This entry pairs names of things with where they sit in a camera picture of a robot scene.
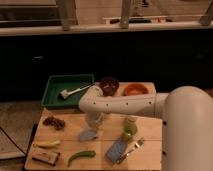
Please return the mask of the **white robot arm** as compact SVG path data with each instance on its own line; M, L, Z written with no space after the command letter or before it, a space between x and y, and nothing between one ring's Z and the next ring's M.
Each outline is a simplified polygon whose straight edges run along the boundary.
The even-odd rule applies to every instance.
M159 117L161 171L213 171L213 97L200 88L105 97L92 86L81 97L79 108L92 127L100 125L104 113Z

